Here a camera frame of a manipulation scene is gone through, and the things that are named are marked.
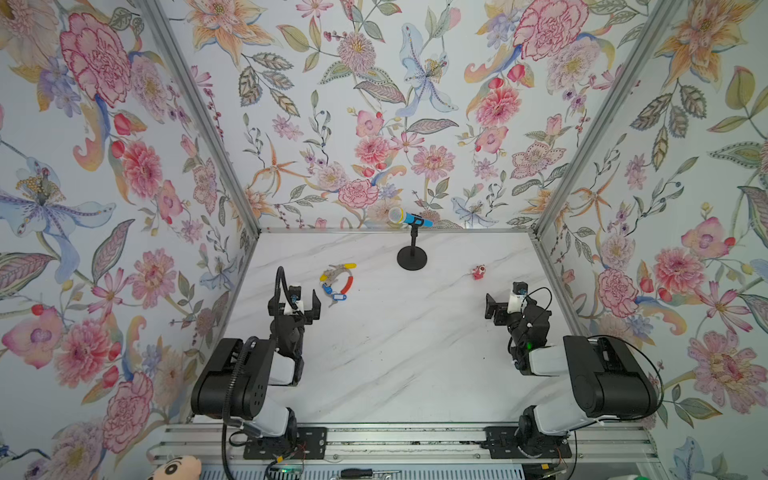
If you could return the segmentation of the metal keyring with red handle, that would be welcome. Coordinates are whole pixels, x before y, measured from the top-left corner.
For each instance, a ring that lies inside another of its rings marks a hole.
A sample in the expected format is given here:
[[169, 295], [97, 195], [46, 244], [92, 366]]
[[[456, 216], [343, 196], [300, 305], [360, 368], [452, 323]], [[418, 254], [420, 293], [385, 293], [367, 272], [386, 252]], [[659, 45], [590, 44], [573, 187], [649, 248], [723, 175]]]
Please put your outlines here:
[[334, 295], [337, 293], [346, 294], [348, 296], [354, 283], [354, 270], [342, 270], [337, 269], [339, 264], [330, 265], [320, 276], [319, 281], [324, 294], [328, 297], [330, 305], [336, 305], [340, 300], [336, 300]]

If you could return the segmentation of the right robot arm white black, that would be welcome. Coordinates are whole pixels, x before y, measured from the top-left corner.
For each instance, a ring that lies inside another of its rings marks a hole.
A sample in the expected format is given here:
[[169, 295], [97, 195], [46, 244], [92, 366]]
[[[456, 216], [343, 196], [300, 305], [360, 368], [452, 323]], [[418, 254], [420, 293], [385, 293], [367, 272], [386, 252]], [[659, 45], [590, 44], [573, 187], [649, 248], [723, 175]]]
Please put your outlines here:
[[506, 302], [485, 296], [484, 316], [510, 334], [507, 350], [523, 376], [566, 382], [564, 394], [526, 407], [511, 444], [533, 457], [565, 444], [571, 433], [600, 421], [639, 421], [663, 403], [633, 345], [615, 336], [566, 335], [548, 342], [552, 312], [517, 286]]

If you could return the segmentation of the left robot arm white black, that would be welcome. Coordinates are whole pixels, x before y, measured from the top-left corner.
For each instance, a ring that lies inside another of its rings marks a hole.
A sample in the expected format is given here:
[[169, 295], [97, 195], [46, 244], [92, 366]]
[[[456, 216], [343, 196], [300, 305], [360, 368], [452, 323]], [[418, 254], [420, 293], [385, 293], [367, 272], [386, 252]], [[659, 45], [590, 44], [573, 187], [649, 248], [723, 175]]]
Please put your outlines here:
[[272, 322], [267, 338], [219, 341], [194, 385], [194, 415], [220, 420], [251, 437], [297, 442], [295, 413], [269, 398], [268, 388], [300, 382], [306, 327], [320, 318], [322, 304], [312, 294], [306, 308], [298, 286], [289, 287], [288, 294], [287, 302], [281, 302], [278, 295], [268, 302]]

